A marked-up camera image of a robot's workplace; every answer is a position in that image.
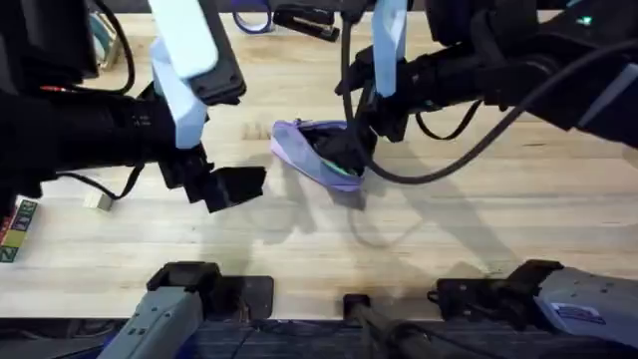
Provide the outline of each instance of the wire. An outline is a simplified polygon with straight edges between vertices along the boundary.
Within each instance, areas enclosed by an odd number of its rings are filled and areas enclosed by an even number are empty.
[[[350,38],[352,33],[352,23],[344,19],[343,32],[341,36],[341,77],[343,84],[349,84],[349,67],[350,67]],[[346,114],[346,120],[348,123],[348,129],[351,131],[353,137],[353,143],[355,149],[361,156],[364,164],[370,168],[375,174],[381,178],[396,183],[402,184],[424,184],[432,182],[434,180],[440,180],[446,176],[449,176],[456,171],[462,169],[465,165],[474,160],[480,155],[489,145],[491,145],[505,130],[513,124],[516,119],[522,115],[527,109],[531,107],[538,99],[546,95],[549,91],[554,89],[566,78],[570,77],[574,73],[582,70],[583,68],[590,66],[592,63],[604,59],[608,56],[626,51],[629,49],[638,48],[638,41],[627,41],[613,46],[609,46],[604,49],[593,51],[573,63],[567,65],[560,72],[556,73],[551,78],[547,79],[542,85],[534,89],[527,97],[525,97],[518,106],[516,106],[511,112],[509,112],[485,137],[480,140],[471,150],[465,155],[460,157],[455,162],[447,165],[446,167],[424,175],[420,177],[403,177],[398,176],[381,168],[374,162],[372,156],[365,151],[361,139],[359,138],[359,122],[355,119],[352,111],[352,96],[350,89],[345,89],[343,92],[343,106]]]
[[[470,109],[468,110],[468,112],[466,113],[466,115],[463,117],[461,122],[459,123],[459,126],[457,127],[457,129],[445,137],[440,137],[439,135],[430,131],[430,129],[428,129],[428,126],[426,126],[426,123],[423,121],[423,118],[421,117],[420,113],[416,114],[417,125],[419,125],[419,128],[421,129],[421,131],[423,131],[423,133],[426,134],[431,139],[438,140],[438,141],[451,141],[457,138],[460,134],[463,133],[463,131],[466,130],[466,128],[468,127],[472,119],[477,114],[477,110],[479,109],[480,105],[482,105],[482,100],[475,101],[470,107]]]
[[[237,347],[235,347],[235,350],[232,352],[232,355],[230,355],[230,359],[235,359],[237,357],[237,354],[239,354],[239,350],[241,350],[241,348],[243,347],[243,344],[246,342],[246,340],[248,340],[248,338],[250,338],[250,336],[252,334],[254,334],[257,330],[255,328],[250,328],[250,330],[243,336],[243,338],[241,339],[241,341],[239,342],[239,344],[237,344]]]
[[[85,176],[82,175],[78,175],[78,174],[74,174],[74,173],[59,173],[56,176],[56,179],[59,178],[70,178],[70,179],[74,179],[74,180],[78,180],[84,184],[88,184],[92,187],[95,187],[97,189],[99,189],[101,192],[103,192],[104,194],[106,194],[110,199],[112,200],[119,200],[124,198],[125,196],[127,196],[131,190],[133,190],[133,188],[136,185],[136,182],[138,181],[138,178],[140,177],[140,174],[142,173],[142,170],[144,169],[144,164],[142,165],[137,165],[133,168],[133,170],[131,171],[131,174],[129,175],[129,179],[127,179],[127,184],[125,185],[122,194],[117,195],[113,192],[111,192],[108,188],[106,188],[105,186],[99,184],[98,182],[89,179]]]
[[[70,86],[68,89],[76,92],[90,93],[90,94],[111,94],[111,95],[124,95],[130,89],[133,88],[133,84],[136,81],[136,65],[133,58],[133,51],[131,50],[131,45],[129,44],[129,40],[127,39],[127,35],[120,24],[120,20],[116,17],[113,11],[104,3],[102,0],[93,0],[96,6],[104,13],[104,15],[109,19],[111,25],[116,31],[117,36],[122,41],[122,48],[124,50],[124,55],[127,60],[127,68],[129,69],[129,75],[127,77],[127,82],[123,87],[117,90],[104,90],[104,89],[87,89],[79,86]]]
[[[465,344],[462,343],[460,341],[457,341],[455,339],[449,338],[443,334],[440,334],[436,331],[433,331],[429,328],[424,327],[421,324],[417,324],[417,323],[412,323],[412,322],[408,322],[408,321],[399,321],[396,324],[394,324],[394,326],[392,327],[391,330],[389,330],[385,335],[384,338],[382,338],[382,343],[384,345],[387,345],[388,343],[390,343],[394,336],[397,334],[397,332],[400,331],[417,331],[421,334],[425,334],[428,337],[432,337],[432,338],[437,338],[441,341],[447,342],[448,344],[454,345],[458,348],[461,348],[467,352],[485,357],[485,358],[490,358],[490,359],[506,359],[503,356],[500,356],[498,354],[494,354],[494,353],[490,353],[488,351],[476,348],[472,345],[469,344]]]

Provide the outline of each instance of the sticker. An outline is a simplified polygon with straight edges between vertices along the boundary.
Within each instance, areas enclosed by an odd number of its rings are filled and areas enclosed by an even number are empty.
[[[551,303],[556,314],[563,319],[580,320],[593,324],[606,325],[598,310],[574,304]]]

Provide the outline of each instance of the purple bag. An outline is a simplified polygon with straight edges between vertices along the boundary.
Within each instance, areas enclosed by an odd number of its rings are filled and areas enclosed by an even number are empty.
[[[336,190],[356,191],[361,188],[363,176],[349,174],[331,162],[322,159],[302,134],[304,130],[346,129],[345,121],[277,121],[272,128],[270,149],[287,164],[313,180]]]

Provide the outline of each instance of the wooden tabletop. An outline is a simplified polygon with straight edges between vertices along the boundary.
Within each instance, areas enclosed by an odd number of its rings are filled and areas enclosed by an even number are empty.
[[[155,28],[149,15],[121,18],[136,55],[136,94],[151,78]],[[436,317],[425,294],[437,278],[504,276],[529,258],[638,279],[633,152],[524,116],[447,179],[403,186],[369,175],[357,197],[330,193],[275,158],[268,141],[246,140],[244,127],[343,119],[333,94],[339,44],[286,30],[248,36],[228,16],[224,22],[248,92],[238,107],[210,109],[202,140],[221,166],[266,166],[264,196],[208,214],[183,191],[166,189],[157,166],[149,166],[131,195],[102,213],[83,207],[89,189],[82,184],[45,183],[17,262],[0,265],[0,317],[128,317],[147,280],[177,260],[271,275],[277,318],[339,317],[341,298],[351,292],[371,294],[396,315]],[[370,41],[364,21],[353,51]],[[410,17],[408,44],[409,58],[439,48],[421,13]],[[120,64],[90,85],[114,88],[125,77]],[[426,121],[446,133],[466,109]],[[480,109],[453,143],[428,140],[411,123],[408,140],[380,143],[376,158],[393,172],[424,174],[466,152],[501,117]],[[119,191],[128,172],[83,174]]]

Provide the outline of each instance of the black clamp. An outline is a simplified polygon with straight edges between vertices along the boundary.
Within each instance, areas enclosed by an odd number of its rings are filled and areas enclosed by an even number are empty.
[[[334,12],[310,6],[281,5],[275,10],[272,22],[328,42],[336,42],[341,34],[334,27]]]
[[[437,303],[444,320],[464,317],[505,322],[515,330],[534,326],[555,329],[534,301],[539,285],[562,264],[547,260],[528,260],[506,279],[440,279],[437,290],[428,294]]]

